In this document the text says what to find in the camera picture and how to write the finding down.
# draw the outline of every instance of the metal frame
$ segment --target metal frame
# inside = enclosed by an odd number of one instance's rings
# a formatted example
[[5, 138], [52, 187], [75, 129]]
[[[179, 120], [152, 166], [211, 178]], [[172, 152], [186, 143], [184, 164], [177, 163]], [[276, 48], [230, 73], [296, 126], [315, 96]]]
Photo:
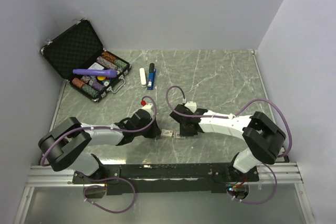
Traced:
[[[255, 57], [255, 50], [252, 50], [253, 59], [256, 64], [258, 75], [261, 81], [262, 88], [265, 93], [266, 99], [268, 99], [264, 83], [261, 78], [261, 74], [258, 68], [257, 60]], [[60, 94], [58, 96], [58, 101], [56, 104], [55, 114], [51, 122], [50, 131], [55, 126], [55, 121], [57, 118], [57, 113], [62, 100], [62, 96], [66, 87], [66, 81], [64, 80], [60, 89]], [[273, 111], [269, 105], [272, 120], [275, 122]], [[259, 182], [250, 182], [248, 184], [273, 184], [274, 178], [271, 172], [265, 166], [259, 166]], [[311, 211], [307, 193], [303, 186], [302, 177], [298, 168], [297, 163], [275, 163], [271, 166], [273, 171], [277, 176], [277, 181], [279, 184], [295, 184], [296, 191], [298, 194], [299, 202], [302, 208], [302, 212], [306, 223], [315, 224], [315, 220]], [[14, 224], [23, 224], [26, 219], [30, 201], [35, 187], [85, 187], [88, 185], [74, 185], [72, 184], [73, 170], [63, 170], [61, 172], [54, 172], [51, 167], [41, 167], [32, 166], [28, 175], [27, 183], [25, 184], [25, 190], [18, 208]]]

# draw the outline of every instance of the table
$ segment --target table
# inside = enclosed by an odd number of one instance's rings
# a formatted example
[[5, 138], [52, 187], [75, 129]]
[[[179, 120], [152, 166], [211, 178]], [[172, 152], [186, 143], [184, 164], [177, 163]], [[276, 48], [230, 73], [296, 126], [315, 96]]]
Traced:
[[[161, 129], [179, 131], [179, 125], [169, 114], [166, 90], [180, 85], [187, 101], [195, 101], [198, 108], [218, 113], [235, 113], [254, 98], [266, 98], [253, 50], [112, 50], [125, 59], [132, 70], [125, 77], [127, 84], [117, 94], [108, 93], [94, 103], [66, 85], [57, 111], [55, 125], [70, 116], [88, 124], [107, 125], [131, 116], [141, 105], [144, 95], [157, 103], [157, 122]], [[156, 67], [155, 89], [140, 85], [139, 69]], [[179, 90], [170, 95], [174, 105], [182, 103]], [[242, 115], [262, 111], [272, 118], [265, 103], [252, 104]], [[105, 164], [164, 164], [230, 162], [237, 152], [247, 147], [243, 140], [215, 133], [187, 138], [145, 139], [136, 137], [124, 146], [90, 146], [85, 149]]]

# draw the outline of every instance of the cable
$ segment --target cable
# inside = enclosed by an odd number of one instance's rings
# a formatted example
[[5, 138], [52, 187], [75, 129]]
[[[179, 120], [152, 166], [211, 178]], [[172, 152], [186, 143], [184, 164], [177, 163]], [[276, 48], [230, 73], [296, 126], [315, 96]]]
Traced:
[[103, 125], [103, 126], [87, 126], [87, 127], [79, 127], [79, 128], [75, 128], [71, 131], [68, 131], [66, 133], [64, 133], [62, 136], [60, 136], [52, 145], [51, 147], [49, 147], [49, 149], [44, 153], [42, 159], [41, 159], [41, 166], [48, 166], [45, 164], [45, 161], [46, 161], [46, 158], [47, 156], [50, 154], [51, 150], [60, 142], [62, 141], [65, 137], [67, 137], [68, 135], [74, 133], [74, 132], [77, 132], [77, 131], [82, 131], [82, 130], [90, 130], [90, 129], [94, 129], [94, 130], [98, 130], [98, 129], [108, 129], [108, 130], [114, 130], [114, 131], [120, 131], [120, 132], [126, 132], [126, 133], [135, 133], [135, 132], [140, 132], [140, 131], [143, 131], [145, 129], [147, 129], [149, 126], [152, 125], [152, 123], [155, 121], [156, 119], [156, 103], [155, 101], [153, 100], [153, 98], [149, 97], [148, 95], [145, 95], [141, 100], [143, 101], [144, 98], [148, 98], [152, 101], [153, 103], [153, 106], [154, 106], [154, 115], [153, 115], [153, 118], [152, 120], [149, 122], [149, 124], [147, 124], [145, 127], [143, 128], [140, 128], [140, 129], [137, 129], [137, 130], [124, 130], [124, 129], [119, 129], [119, 128], [111, 128], [110, 126], [106, 126], [106, 125]]
[[127, 184], [129, 184], [133, 190], [133, 199], [132, 199], [132, 202], [129, 204], [128, 207], [126, 207], [124, 210], [121, 210], [121, 211], [112, 211], [112, 210], [109, 210], [105, 207], [102, 207], [101, 205], [93, 202], [92, 200], [88, 199], [86, 196], [85, 196], [85, 192], [89, 189], [89, 188], [102, 188], [102, 189], [105, 189], [104, 186], [98, 186], [98, 185], [92, 185], [92, 186], [88, 186], [86, 187], [84, 190], [83, 190], [83, 196], [84, 196], [84, 201], [87, 201], [89, 203], [91, 203], [92, 205], [95, 205], [96, 207], [106, 211], [106, 212], [110, 212], [112, 214], [121, 214], [122, 212], [126, 212], [127, 210], [129, 210], [135, 203], [135, 199], [137, 197], [136, 193], [135, 193], [135, 187], [132, 185], [131, 182], [129, 182], [127, 179], [124, 179], [124, 178], [120, 178], [120, 177], [111, 177], [111, 178], [103, 178], [103, 179], [91, 179], [89, 178], [88, 176], [86, 176], [85, 174], [81, 173], [81, 175], [83, 175], [85, 178], [87, 178], [88, 180], [90, 180], [91, 182], [103, 182], [103, 181], [108, 181], [108, 180], [121, 180], [121, 181], [124, 181], [126, 182]]
[[[178, 89], [181, 90], [182, 96], [183, 96], [183, 100], [185, 100], [185, 94], [184, 94], [182, 88], [180, 86], [177, 86], [177, 85], [173, 85], [173, 86], [171, 86], [170, 88], [167, 89], [167, 92], [166, 92], [166, 101], [167, 101], [167, 104], [168, 104], [169, 108], [175, 114], [180, 115], [180, 116], [184, 116], [186, 118], [221, 118], [221, 119], [228, 119], [227, 116], [221, 116], [221, 115], [185, 115], [185, 114], [182, 114], [182, 113], [174, 110], [174, 108], [170, 104], [169, 98], [168, 98], [169, 91], [171, 89], [173, 89], [173, 88], [178, 88]], [[244, 110], [246, 110], [247, 107], [249, 107], [252, 103], [257, 102], [257, 101], [262, 101], [262, 102], [268, 103], [269, 105], [271, 105], [279, 113], [282, 121], [284, 122], [283, 124], [285, 125], [286, 131], [287, 131], [287, 134], [288, 134], [288, 148], [287, 148], [287, 150], [284, 153], [282, 153], [278, 157], [284, 157], [284, 156], [288, 155], [288, 153], [292, 149], [292, 134], [290, 132], [290, 128], [289, 128], [289, 125], [287, 123], [287, 120], [286, 120], [285, 116], [283, 115], [283, 113], [280, 111], [280, 109], [273, 102], [271, 102], [269, 100], [266, 100], [266, 99], [263, 99], [263, 98], [253, 99], [253, 100], [249, 101], [248, 103], [246, 103], [246, 105], [241, 110], [239, 110], [236, 113], [236, 116], [239, 116]]]
[[270, 201], [274, 197], [274, 195], [275, 195], [275, 193], [277, 192], [277, 189], [278, 189], [277, 177], [275, 176], [275, 173], [273, 172], [273, 170], [271, 169], [271, 167], [269, 167], [268, 165], [266, 165], [264, 163], [263, 163], [263, 165], [265, 165], [271, 171], [271, 173], [273, 174], [273, 177], [274, 177], [275, 187], [274, 187], [274, 190], [273, 190], [272, 194], [267, 199], [264, 199], [264, 200], [259, 201], [259, 202], [253, 202], [253, 201], [247, 201], [247, 200], [237, 199], [234, 195], [232, 195], [229, 192], [227, 192], [230, 196], [232, 196], [233, 200], [241, 202], [241, 203], [245, 203], [245, 204], [261, 205], [261, 204], [264, 204], [264, 203]]

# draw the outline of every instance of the wall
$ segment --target wall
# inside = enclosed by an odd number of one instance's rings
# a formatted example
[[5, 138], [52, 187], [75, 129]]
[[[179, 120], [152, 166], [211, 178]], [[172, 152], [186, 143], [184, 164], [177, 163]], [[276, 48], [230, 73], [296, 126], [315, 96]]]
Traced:
[[0, 0], [0, 215], [12, 223], [30, 164], [40, 155], [61, 80], [38, 53], [58, 28], [42, 0]]
[[335, 0], [284, 0], [258, 49], [268, 94], [293, 133], [318, 223], [335, 223]]
[[89, 18], [110, 49], [256, 49], [282, 0], [45, 2], [62, 30]]

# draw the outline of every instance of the case lid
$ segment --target case lid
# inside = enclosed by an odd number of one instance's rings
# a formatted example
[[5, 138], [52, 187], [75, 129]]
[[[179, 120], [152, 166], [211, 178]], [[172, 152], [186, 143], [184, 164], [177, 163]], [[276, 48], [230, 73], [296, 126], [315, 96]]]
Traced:
[[80, 68], [102, 51], [103, 44], [86, 19], [71, 26], [41, 49], [42, 55], [64, 79], [69, 79], [72, 70]]

